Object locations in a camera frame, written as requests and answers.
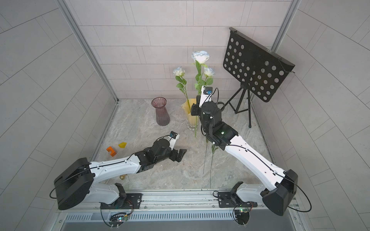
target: perforated black panel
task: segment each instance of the perforated black panel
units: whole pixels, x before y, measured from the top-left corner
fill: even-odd
[[[230,29],[223,67],[261,100],[270,101],[295,65]]]

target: yellow vase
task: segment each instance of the yellow vase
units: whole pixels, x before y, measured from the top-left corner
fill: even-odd
[[[182,105],[181,105],[181,107],[184,109],[184,112],[185,112],[185,114],[186,114],[186,117],[187,117],[187,119],[188,119],[188,128],[190,129],[190,130],[192,130],[192,131],[194,131],[195,130],[195,125],[196,125],[196,123],[199,121],[199,119],[197,119],[197,116],[192,116],[191,114],[190,114],[190,109],[189,109],[189,105],[190,105],[190,108],[191,108],[191,106],[193,105],[193,103],[195,103],[196,104],[196,99],[189,99],[189,104],[188,104],[188,102],[187,101],[185,101],[185,103],[183,103]]]

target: black cable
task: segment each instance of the black cable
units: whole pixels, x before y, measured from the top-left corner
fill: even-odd
[[[264,163],[274,174],[276,174],[276,175],[278,175],[279,177],[282,177],[283,179],[285,179],[285,180],[288,180],[288,181],[290,181],[290,182],[292,182],[295,186],[297,186],[302,192],[303,192],[303,194],[305,195],[305,197],[307,198],[307,200],[308,200],[308,203],[310,203],[310,209],[309,210],[306,210],[306,211],[302,211],[302,210],[297,210],[297,209],[295,209],[295,208],[292,208],[292,207],[290,207],[290,206],[288,206],[288,208],[291,208],[291,209],[293,209],[293,210],[295,210],[295,211],[298,211],[298,212],[302,212],[302,213],[308,213],[309,211],[311,211],[311,209],[312,209],[312,204],[311,204],[311,201],[310,201],[310,199],[308,199],[308,196],[306,195],[306,193],[294,182],[294,181],[292,181],[292,180],[290,180],[290,179],[288,179],[288,178],[286,178],[286,177],[283,177],[283,176],[281,176],[281,175],[279,175],[279,174],[277,174],[274,170],[272,170],[272,168],[268,165],[268,164],[266,164],[264,161],[262,161],[256,154],[254,154],[251,150],[249,150],[249,149],[246,149],[245,147],[242,147],[242,146],[239,146],[239,145],[226,145],[226,146],[236,146],[236,147],[241,147],[241,148],[243,148],[243,149],[245,149],[245,151],[250,151],[255,157],[257,157],[262,163]]]

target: music stand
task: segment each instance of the music stand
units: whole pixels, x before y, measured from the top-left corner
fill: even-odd
[[[292,72],[294,64],[282,58],[253,39],[230,27],[230,38],[223,67],[240,82],[240,88],[225,103],[235,114],[248,111],[250,123],[250,91],[264,102],[269,102],[281,83]],[[231,100],[241,91],[236,109]],[[239,111],[245,92],[248,91],[248,108]]]

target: gray tile wall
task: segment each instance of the gray tile wall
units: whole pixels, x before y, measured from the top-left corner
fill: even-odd
[[[230,26],[270,47],[290,1],[66,0],[119,98],[184,98],[182,66],[195,97],[193,51],[205,50],[213,86],[231,97],[240,83],[222,67]]]
[[[37,231],[115,102],[54,0],[0,1],[0,28],[0,224]]]
[[[271,153],[312,202],[314,230],[370,228],[369,31],[370,1],[302,0],[277,52],[295,74],[269,103],[253,101]]]

